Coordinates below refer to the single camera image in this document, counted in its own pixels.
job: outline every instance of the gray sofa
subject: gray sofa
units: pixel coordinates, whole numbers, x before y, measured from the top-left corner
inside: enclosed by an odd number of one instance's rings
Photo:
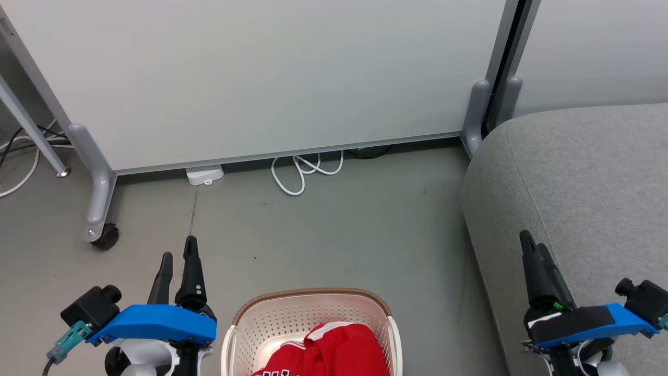
[[[621,278],[668,288],[668,104],[576,108],[512,119],[476,152],[462,208],[510,374],[548,375],[525,353],[518,234],[550,250],[580,305],[623,302]],[[613,347],[631,376],[668,374],[668,333]]]

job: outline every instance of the perforated basket wall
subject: perforated basket wall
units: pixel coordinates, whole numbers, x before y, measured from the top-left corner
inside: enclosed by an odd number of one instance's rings
[[[399,376],[395,369],[401,345],[389,307],[378,296],[354,289],[295,290],[251,300],[232,323],[236,327],[222,350],[222,357],[228,357],[222,366],[231,374],[222,369],[222,375],[249,376],[266,364],[268,346],[275,350],[285,341],[301,341],[311,329],[331,321],[366,324],[383,349],[390,376]]]

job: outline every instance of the white partition panel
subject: white partition panel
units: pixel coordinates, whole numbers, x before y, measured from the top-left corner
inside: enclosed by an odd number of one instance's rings
[[[541,0],[514,116],[668,102],[668,1]]]
[[[0,0],[113,170],[462,129],[504,0]]]

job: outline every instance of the folded garment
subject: folded garment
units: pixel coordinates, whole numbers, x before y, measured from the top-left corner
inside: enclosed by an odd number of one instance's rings
[[[316,326],[303,343],[289,341],[253,376],[389,376],[371,330],[356,322]]]

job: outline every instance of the silver table leg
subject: silver table leg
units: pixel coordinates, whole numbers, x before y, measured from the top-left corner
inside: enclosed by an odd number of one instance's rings
[[[25,111],[25,108],[21,105],[19,100],[14,95],[14,92],[11,91],[7,85],[5,79],[0,76],[0,100],[2,100],[9,111],[14,115],[19,124],[23,127],[25,132],[33,139],[33,142],[39,148],[39,151],[44,154],[46,159],[51,163],[51,166],[55,169],[55,176],[64,177],[67,176],[70,172],[70,169],[65,167],[60,158],[56,155],[55,151],[49,142],[46,141],[44,135],[40,132],[37,125],[33,119],[30,118],[30,115]]]

